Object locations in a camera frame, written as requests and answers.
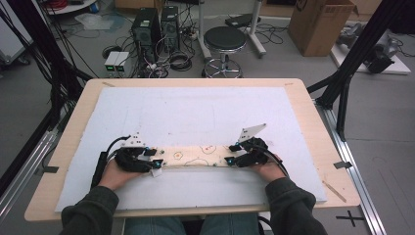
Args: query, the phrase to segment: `wooden board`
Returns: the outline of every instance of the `wooden board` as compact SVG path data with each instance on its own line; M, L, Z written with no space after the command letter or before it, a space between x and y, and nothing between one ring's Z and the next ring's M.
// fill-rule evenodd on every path
M69 120L68 126L49 165L60 169L55 174L44 174L26 210L25 218L30 221L59 220L55 212L64 187L64 181L71 158L82 136L82 132L95 108L104 87L203 87L203 86L253 86L283 87L298 119L307 147L313 157L317 172L325 182L328 201L317 208L352 207L359 205L359 196L351 183L346 170L336 169L333 164L341 159L332 140L318 115L306 89L299 79L293 78L246 78L246 79L94 79L87 83L78 104ZM115 216L153 216L174 214L203 214L221 212L260 212L267 206L249 207L211 207L186 210L144 210L117 212Z

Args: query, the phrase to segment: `tape mark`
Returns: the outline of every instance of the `tape mark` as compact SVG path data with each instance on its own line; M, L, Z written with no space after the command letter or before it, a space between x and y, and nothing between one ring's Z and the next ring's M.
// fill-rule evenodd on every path
M353 227L356 226L356 224L354 223L355 220L362 220L362 221L365 220L364 217L353 217L353 216L351 216L351 212L350 211L347 211L347 213L348 213L348 216L336 216L336 219L347 219L347 220L350 220L351 225L353 225Z
M110 84L110 83L107 83L107 82L105 82L105 81L103 82L103 84L104 84L104 85L106 85L106 86L115 87L114 85L112 85L112 84Z
M332 191L334 194L336 194L344 203L347 202L347 199L345 197L343 197L342 194L340 194L335 188L333 188L332 185L330 185L329 183L327 183L324 180L323 180L323 183L327 186L327 188L330 189L330 191Z

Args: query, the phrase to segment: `person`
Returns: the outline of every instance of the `person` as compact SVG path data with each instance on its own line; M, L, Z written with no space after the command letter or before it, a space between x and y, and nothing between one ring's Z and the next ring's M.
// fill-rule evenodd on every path
M313 217L315 197L286 177L274 162L251 168L266 180L266 196L271 212L270 224L275 235L327 234ZM143 173L123 171L114 160L109 161L97 187L76 205L62 211L61 234L111 234L113 214L118 204L114 192L132 178ZM178 217L131 218L125 221L124 234L185 234ZM256 213L208 215L201 234L259 234Z

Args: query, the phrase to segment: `floor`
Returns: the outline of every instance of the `floor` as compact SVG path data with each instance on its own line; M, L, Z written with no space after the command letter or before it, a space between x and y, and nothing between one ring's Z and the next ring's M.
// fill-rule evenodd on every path
M61 19L63 28L72 35L70 42L89 67L100 77L107 77L102 57L104 48L115 45L127 35L131 22L116 15L106 15L115 21L111 30L82 30L70 14ZM207 19L207 28L223 25L228 16ZM287 19L263 18L261 22L274 26L288 25ZM244 70L244 77L297 77L306 86L331 75L337 67L330 56L303 57L287 31L276 32L282 44L264 43L267 54L259 59L251 44L232 55ZM403 42L402 49L415 54L415 38L395 35ZM262 42L267 39L258 36ZM198 43L188 71L171 71L168 77L201 77L203 56ZM397 56L415 71L414 58ZM89 68L75 56L77 66L88 73ZM50 108L49 84L34 63L14 65L0 71L0 173L18 154L25 141ZM370 197L389 234L415 234L415 73L409 75L369 74L358 72L350 85L346 114L346 142L349 145ZM311 94L317 98L322 91ZM3 234L57 234L59 221L32 223L24 220L24 211L40 176L33 175L13 208L0 223ZM315 210L314 215L329 234L369 234L360 208ZM353 219L343 219L351 215ZM122 221L117 219L113 234L120 234Z

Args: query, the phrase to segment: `stool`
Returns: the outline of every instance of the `stool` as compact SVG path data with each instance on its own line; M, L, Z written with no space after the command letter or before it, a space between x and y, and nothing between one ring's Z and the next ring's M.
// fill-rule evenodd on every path
M228 54L242 50L247 43L246 35L239 29L231 26L219 26L205 33L205 45L212 52L220 53L220 59L212 59L205 64L202 71L204 77L242 77L241 67L229 60Z

